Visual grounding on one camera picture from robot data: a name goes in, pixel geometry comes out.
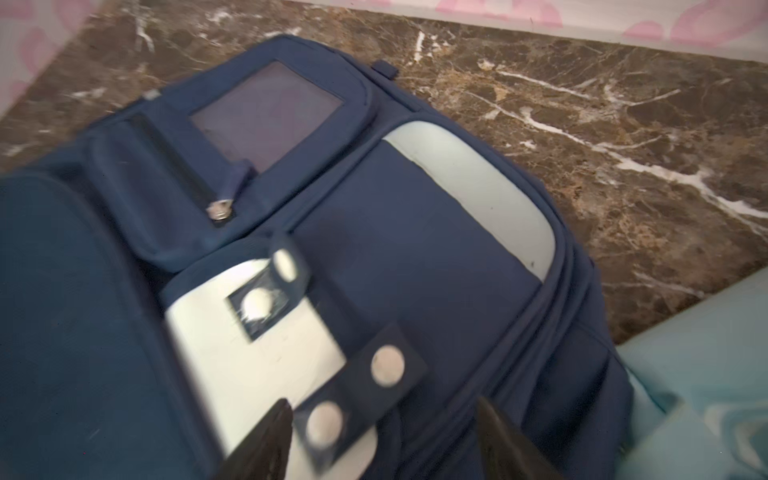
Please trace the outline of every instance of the zipper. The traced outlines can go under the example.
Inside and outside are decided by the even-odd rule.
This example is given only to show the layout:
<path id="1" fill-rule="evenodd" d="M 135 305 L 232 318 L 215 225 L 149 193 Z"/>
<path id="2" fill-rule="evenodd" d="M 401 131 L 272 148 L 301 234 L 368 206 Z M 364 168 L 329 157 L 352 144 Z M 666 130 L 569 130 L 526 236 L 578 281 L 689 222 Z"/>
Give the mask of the zipper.
<path id="1" fill-rule="evenodd" d="M 149 139 L 155 151 L 159 153 L 163 166 L 182 186 L 197 207 L 213 221 L 215 227 L 221 227 L 235 217 L 231 200 L 221 200 L 216 192 L 190 168 L 146 116 L 136 114 L 128 122 Z"/>

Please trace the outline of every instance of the snap button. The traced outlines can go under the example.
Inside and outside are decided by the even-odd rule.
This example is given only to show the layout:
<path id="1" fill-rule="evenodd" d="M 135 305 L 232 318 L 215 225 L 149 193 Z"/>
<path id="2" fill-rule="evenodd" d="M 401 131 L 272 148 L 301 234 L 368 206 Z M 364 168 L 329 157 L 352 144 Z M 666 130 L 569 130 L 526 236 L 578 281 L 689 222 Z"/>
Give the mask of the snap button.
<path id="1" fill-rule="evenodd" d="M 306 422 L 306 439 L 318 450 L 327 449 L 339 440 L 344 426 L 344 415 L 334 402 L 316 406 Z"/>
<path id="2" fill-rule="evenodd" d="M 254 288 L 245 294 L 240 308 L 247 320 L 256 321 L 267 318 L 272 313 L 275 301 L 266 288 Z"/>
<path id="3" fill-rule="evenodd" d="M 288 250 L 281 248 L 275 252 L 272 255 L 272 262 L 275 264 L 277 274 L 286 282 L 291 283 L 299 276 L 296 262 L 293 261 L 293 257 L 288 253 Z"/>
<path id="4" fill-rule="evenodd" d="M 384 388 L 397 385 L 405 371 L 406 358 L 396 346 L 384 345 L 373 354 L 371 375 L 377 385 Z"/>

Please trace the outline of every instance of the pink floral wallpaper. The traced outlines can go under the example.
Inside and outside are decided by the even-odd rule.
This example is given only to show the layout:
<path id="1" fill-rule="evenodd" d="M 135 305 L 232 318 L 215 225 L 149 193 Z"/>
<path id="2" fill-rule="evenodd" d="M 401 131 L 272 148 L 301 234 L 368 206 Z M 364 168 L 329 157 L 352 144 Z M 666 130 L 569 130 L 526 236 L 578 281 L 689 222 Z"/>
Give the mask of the pink floral wallpaper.
<path id="1" fill-rule="evenodd" d="M 301 0 L 768 62 L 768 0 Z"/>
<path id="2" fill-rule="evenodd" d="M 0 0 L 0 115 L 21 96 L 101 0 Z"/>
<path id="3" fill-rule="evenodd" d="M 0 0 L 0 115 L 102 1 Z M 768 0 L 303 1 L 768 62 Z"/>

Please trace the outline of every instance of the zipper seam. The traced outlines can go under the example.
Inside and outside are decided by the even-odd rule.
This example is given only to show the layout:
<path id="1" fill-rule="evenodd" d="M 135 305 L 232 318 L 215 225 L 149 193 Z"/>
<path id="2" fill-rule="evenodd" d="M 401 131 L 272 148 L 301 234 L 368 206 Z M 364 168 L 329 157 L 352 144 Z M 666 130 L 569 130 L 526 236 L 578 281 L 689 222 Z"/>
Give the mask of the zipper seam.
<path id="1" fill-rule="evenodd" d="M 151 147 L 159 154 L 161 164 L 179 183 L 193 203 L 206 214 L 206 209 L 219 200 L 200 176 L 191 169 L 181 155 L 163 137 L 163 134 L 150 122 L 144 114 L 136 114 L 128 119 L 128 123 L 149 140 Z M 235 217 L 234 211 L 222 220 L 210 220 L 215 227 L 221 227 Z"/>

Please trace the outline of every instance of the white marble vein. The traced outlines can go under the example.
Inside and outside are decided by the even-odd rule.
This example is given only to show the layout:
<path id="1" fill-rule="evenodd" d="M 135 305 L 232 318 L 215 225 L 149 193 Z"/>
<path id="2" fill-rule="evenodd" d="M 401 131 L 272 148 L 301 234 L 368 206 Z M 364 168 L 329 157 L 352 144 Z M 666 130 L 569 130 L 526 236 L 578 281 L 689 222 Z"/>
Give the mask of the white marble vein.
<path id="1" fill-rule="evenodd" d="M 232 18 L 232 14 L 229 13 L 225 7 L 217 8 L 213 12 L 205 15 L 206 20 L 215 23 L 216 25 L 219 25 L 222 20 L 227 20 L 229 18 Z"/>
<path id="2" fill-rule="evenodd" d="M 578 90 L 579 88 L 586 88 L 586 87 L 588 87 L 588 86 L 592 85 L 593 83 L 595 83 L 596 81 L 598 81 L 596 78 L 590 78 L 589 80 L 585 80 L 585 81 L 582 81 L 582 82 L 581 82 L 580 84 L 578 84 L 578 85 L 574 85 L 574 86 L 573 86 L 573 88 L 575 88 L 575 89 L 577 89 L 577 90 Z"/>
<path id="3" fill-rule="evenodd" d="M 3 155 L 6 157 L 15 157 L 16 155 L 20 154 L 22 151 L 26 150 L 27 148 L 34 145 L 35 142 L 29 142 L 27 144 L 19 144 L 19 145 L 11 145 L 8 147 L 5 152 L 3 152 Z"/>
<path id="4" fill-rule="evenodd" d="M 685 293 L 687 295 L 695 296 L 699 300 L 704 300 L 709 296 L 709 293 L 706 293 L 702 290 L 696 290 L 694 288 L 690 288 L 689 286 L 685 285 L 678 285 L 676 283 L 667 283 L 662 282 L 661 280 L 656 280 L 652 276 L 646 275 L 645 273 L 638 273 L 633 272 L 634 276 L 640 280 L 638 282 L 616 282 L 616 283 L 609 283 L 609 282 L 603 282 L 603 286 L 609 287 L 609 288 L 617 288 L 617 287 L 645 287 L 645 288 L 651 288 L 651 289 L 663 289 L 663 290 L 672 290 L 674 292 L 680 292 Z"/>
<path id="5" fill-rule="evenodd" d="M 99 88 L 93 88 L 91 90 L 83 90 L 83 91 L 75 91 L 67 96 L 70 98 L 75 98 L 77 100 L 84 100 L 87 98 L 90 99 L 96 99 L 101 98 L 102 95 L 107 91 L 106 87 L 99 87 Z"/>
<path id="6" fill-rule="evenodd" d="M 580 91 L 571 90 L 570 88 L 558 87 L 557 85 L 553 85 L 551 83 L 548 83 L 543 80 L 538 80 L 536 78 L 531 78 L 523 74 L 512 73 L 510 71 L 503 71 L 503 70 L 497 70 L 496 73 L 504 77 L 520 78 L 521 80 L 530 81 L 531 83 L 542 86 L 544 88 L 548 88 L 549 90 L 561 91 L 563 93 L 571 94 L 576 97 L 586 98 L 587 100 L 594 100 L 594 97 L 591 95 L 581 93 Z"/>
<path id="7" fill-rule="evenodd" d="M 642 141 L 639 144 L 632 144 L 632 145 L 614 145 L 606 141 L 602 141 L 599 144 L 597 144 L 597 146 L 610 148 L 611 150 L 633 150 L 635 148 L 640 148 L 640 147 L 644 147 L 645 145 L 652 144 L 655 141 L 661 140 L 662 138 L 664 138 L 664 135 L 659 135 L 657 137 L 651 138 L 650 140 Z"/>
<path id="8" fill-rule="evenodd" d="M 579 137 L 576 137 L 573 134 L 569 134 L 567 131 L 564 131 L 560 128 L 541 123 L 540 121 L 536 121 L 531 116 L 531 112 L 533 112 L 533 109 L 530 107 L 521 108 L 520 113 L 518 114 L 512 111 L 507 111 L 501 106 L 499 106 L 498 104 L 496 104 L 495 102 L 490 101 L 487 98 L 483 98 L 480 95 L 473 94 L 468 91 L 465 93 L 467 95 L 470 95 L 474 98 L 477 98 L 485 102 L 488 105 L 491 105 L 493 108 L 497 109 L 502 114 L 510 118 L 514 118 L 515 120 L 518 120 L 520 122 L 523 122 L 530 127 L 533 127 L 540 131 L 546 131 L 552 134 L 561 135 L 562 137 L 566 137 L 567 139 L 577 144 L 583 145 L 592 151 L 607 155 L 613 160 L 616 160 L 618 162 L 615 165 L 615 167 L 618 168 L 619 170 L 632 170 L 638 173 L 650 174 L 650 175 L 653 175 L 654 177 L 660 178 L 661 180 L 665 180 L 666 182 L 669 182 L 669 183 L 683 184 L 683 185 L 688 185 L 690 187 L 693 187 L 696 190 L 698 190 L 699 195 L 707 203 L 719 208 L 725 214 L 732 217 L 734 220 L 738 220 L 743 225 L 745 225 L 750 230 L 752 230 L 756 235 L 760 236 L 763 240 L 768 242 L 768 228 L 763 227 L 762 225 L 759 225 L 758 223 L 754 223 L 753 221 L 745 218 L 745 217 L 756 217 L 761 219 L 768 219 L 768 212 L 751 207 L 749 204 L 747 204 L 743 200 L 732 201 L 715 194 L 715 192 L 703 182 L 704 178 L 711 175 L 711 173 L 708 170 L 699 169 L 699 171 L 696 172 L 695 174 L 682 174 L 680 172 L 669 170 L 668 168 L 662 167 L 660 165 L 643 165 L 636 162 L 635 160 L 632 160 L 631 158 L 625 155 L 622 155 L 614 151 L 613 149 L 608 147 L 607 144 L 605 143 L 593 144 L 590 141 L 586 141 Z"/>
<path id="9" fill-rule="evenodd" d="M 136 21 L 136 45 L 135 48 L 137 51 L 141 50 L 141 44 L 142 40 L 147 44 L 147 48 L 149 49 L 150 53 L 154 53 L 154 40 L 151 36 L 147 33 L 147 20 L 149 19 L 149 15 L 143 11 L 143 8 L 141 4 L 136 1 L 132 5 L 133 11 L 131 12 L 131 15 L 133 15 L 134 20 Z"/>
<path id="10" fill-rule="evenodd" d="M 422 49 L 424 48 L 424 39 L 426 35 L 423 31 L 419 31 L 419 36 L 416 38 L 416 46 L 413 48 L 413 61 L 419 63 L 422 59 Z"/>
<path id="11" fill-rule="evenodd" d="M 489 111 L 487 114 L 483 115 L 482 117 L 485 120 L 495 120 L 497 116 L 498 116 L 498 110 L 494 108 L 493 110 Z"/>
<path id="12" fill-rule="evenodd" d="M 287 30 L 276 30 L 276 31 L 268 31 L 267 33 L 261 35 L 262 38 L 273 38 L 277 35 L 282 34 L 288 34 L 288 35 L 298 35 L 301 32 L 301 27 L 293 27 L 288 28 Z"/>
<path id="13" fill-rule="evenodd" d="M 493 70 L 495 66 L 496 66 L 495 63 L 493 63 L 492 61 L 488 61 L 485 58 L 478 61 L 478 67 L 480 68 L 480 70 L 490 71 L 490 70 Z"/>
<path id="14" fill-rule="evenodd" d="M 611 80 L 607 84 L 605 84 L 605 86 L 603 87 L 603 93 L 605 94 L 605 98 L 612 104 L 624 105 L 627 107 L 634 107 L 636 105 L 648 104 L 648 103 L 651 103 L 652 101 L 663 100 L 665 98 L 671 97 L 672 95 L 677 95 L 681 92 L 679 88 L 675 88 L 674 90 L 668 91 L 665 94 L 657 95 L 653 98 L 648 98 L 646 100 L 629 101 L 629 100 L 624 100 L 623 98 L 619 98 L 618 94 L 614 93 L 613 87 L 615 86 L 616 86 L 615 80 Z"/>

